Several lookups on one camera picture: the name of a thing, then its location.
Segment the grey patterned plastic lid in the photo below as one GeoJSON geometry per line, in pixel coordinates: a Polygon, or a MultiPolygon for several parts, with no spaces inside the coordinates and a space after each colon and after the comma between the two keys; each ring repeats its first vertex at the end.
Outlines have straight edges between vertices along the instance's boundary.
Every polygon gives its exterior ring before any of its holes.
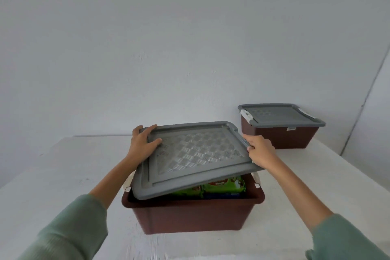
{"type": "Polygon", "coordinates": [[[252,126],[256,128],[274,127],[324,127],[326,123],[319,118],[310,119],[299,111],[295,104],[243,104],[238,110],[245,109],[254,118],[252,126]]]}
{"type": "Polygon", "coordinates": [[[147,141],[159,138],[162,143],[134,173],[131,189],[137,200],[263,170],[252,162],[249,144],[228,121],[158,126],[147,141]]]}

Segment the person's right hand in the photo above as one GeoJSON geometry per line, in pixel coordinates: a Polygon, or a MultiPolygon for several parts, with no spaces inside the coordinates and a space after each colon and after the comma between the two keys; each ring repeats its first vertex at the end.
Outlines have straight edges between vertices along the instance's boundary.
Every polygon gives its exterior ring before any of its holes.
{"type": "Polygon", "coordinates": [[[260,135],[260,146],[247,147],[249,157],[252,162],[266,170],[275,168],[277,164],[280,164],[280,159],[276,155],[276,149],[271,144],[269,139],[265,139],[260,135]]]}

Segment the brown plastic storage box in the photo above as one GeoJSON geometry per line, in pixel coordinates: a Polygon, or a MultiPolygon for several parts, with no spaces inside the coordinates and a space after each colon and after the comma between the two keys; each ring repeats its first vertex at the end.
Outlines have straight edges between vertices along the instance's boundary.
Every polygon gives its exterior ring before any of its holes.
{"type": "Polygon", "coordinates": [[[297,127],[287,131],[287,127],[256,128],[249,125],[241,116],[241,131],[247,135],[261,135],[269,139],[275,149],[305,149],[319,127],[297,127]]]}
{"type": "Polygon", "coordinates": [[[137,200],[125,191],[123,207],[133,210],[147,235],[160,233],[238,231],[255,205],[265,201],[261,186],[251,174],[243,175],[246,192],[235,199],[173,199],[161,196],[137,200]]]}

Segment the person's right forearm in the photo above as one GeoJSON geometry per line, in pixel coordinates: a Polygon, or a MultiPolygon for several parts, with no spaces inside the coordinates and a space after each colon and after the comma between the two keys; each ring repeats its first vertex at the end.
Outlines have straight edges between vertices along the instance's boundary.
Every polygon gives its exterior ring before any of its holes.
{"type": "Polygon", "coordinates": [[[266,155],[257,162],[276,179],[311,232],[308,260],[390,260],[352,223],[333,213],[277,156],[266,155]]]}

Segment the person's left hand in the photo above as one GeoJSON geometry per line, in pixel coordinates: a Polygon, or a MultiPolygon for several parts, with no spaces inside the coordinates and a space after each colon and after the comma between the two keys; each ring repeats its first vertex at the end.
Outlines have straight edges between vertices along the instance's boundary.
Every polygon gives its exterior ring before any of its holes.
{"type": "Polygon", "coordinates": [[[129,151],[125,160],[131,164],[138,165],[146,160],[153,152],[149,152],[147,144],[149,134],[157,128],[157,124],[144,128],[142,125],[133,129],[129,151]]]}

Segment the green snack packet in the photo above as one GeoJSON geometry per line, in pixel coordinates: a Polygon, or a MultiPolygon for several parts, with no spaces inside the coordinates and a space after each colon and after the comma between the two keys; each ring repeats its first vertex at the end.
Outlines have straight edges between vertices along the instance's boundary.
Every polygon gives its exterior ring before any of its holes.
{"type": "Polygon", "coordinates": [[[204,194],[241,194],[246,192],[246,184],[241,176],[218,180],[201,185],[204,194]]]}
{"type": "Polygon", "coordinates": [[[203,198],[203,188],[201,185],[198,185],[196,187],[191,187],[183,190],[179,190],[173,193],[169,194],[173,197],[178,198],[196,198],[196,199],[202,199],[203,198]]]}

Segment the person's left forearm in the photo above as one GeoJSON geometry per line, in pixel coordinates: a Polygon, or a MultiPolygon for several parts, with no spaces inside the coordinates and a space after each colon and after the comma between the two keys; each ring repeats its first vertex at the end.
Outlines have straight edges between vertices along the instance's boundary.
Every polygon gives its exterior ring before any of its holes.
{"type": "Polygon", "coordinates": [[[17,260],[92,260],[108,235],[108,208],[147,156],[129,152],[90,193],[77,197],[42,228],[17,260]]]}

